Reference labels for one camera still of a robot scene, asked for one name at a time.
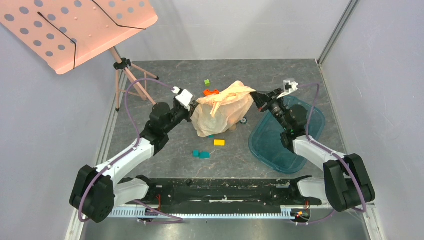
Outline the translucent orange plastic bag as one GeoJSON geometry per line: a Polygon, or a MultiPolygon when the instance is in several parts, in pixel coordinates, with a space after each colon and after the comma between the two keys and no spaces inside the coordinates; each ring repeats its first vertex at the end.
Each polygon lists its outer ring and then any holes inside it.
{"type": "Polygon", "coordinates": [[[198,98],[191,123],[199,137],[226,132],[247,114],[256,90],[237,80],[219,94],[198,98]]]}

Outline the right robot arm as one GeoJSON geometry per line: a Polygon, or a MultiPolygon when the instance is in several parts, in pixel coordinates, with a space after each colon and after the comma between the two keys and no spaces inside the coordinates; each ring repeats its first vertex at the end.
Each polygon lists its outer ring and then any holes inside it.
{"type": "Polygon", "coordinates": [[[337,212],[355,210],[365,213],[367,203],[375,200],[376,193],[363,159],[356,153],[344,154],[319,143],[309,134],[313,109],[300,104],[284,104],[283,90],[268,93],[250,93],[258,111],[270,112],[282,126],[283,147],[318,167],[322,179],[306,177],[289,189],[289,199],[302,204],[309,197],[327,201],[337,212]]]}

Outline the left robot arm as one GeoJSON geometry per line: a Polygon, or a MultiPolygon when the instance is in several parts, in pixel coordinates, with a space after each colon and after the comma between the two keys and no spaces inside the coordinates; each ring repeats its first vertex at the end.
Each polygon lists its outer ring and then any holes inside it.
{"type": "Polygon", "coordinates": [[[173,101],[173,108],[165,102],[155,104],[144,130],[137,133],[133,143],[96,167],[83,166],[77,173],[69,199],[70,205],[78,211],[78,219],[83,223],[89,220],[100,223],[115,207],[135,200],[153,203],[157,190],[149,185],[147,178],[123,179],[160,152],[169,141],[169,132],[184,120],[190,122],[197,106],[193,101],[184,107],[178,100],[173,101]]]}

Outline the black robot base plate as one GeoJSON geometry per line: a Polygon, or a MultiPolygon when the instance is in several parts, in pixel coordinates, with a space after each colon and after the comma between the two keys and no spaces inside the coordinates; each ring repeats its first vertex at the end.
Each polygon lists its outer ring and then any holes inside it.
{"type": "Polygon", "coordinates": [[[322,200],[301,196],[290,178],[146,178],[148,191],[141,201],[172,206],[187,202],[262,203],[262,205],[311,206],[322,200]]]}

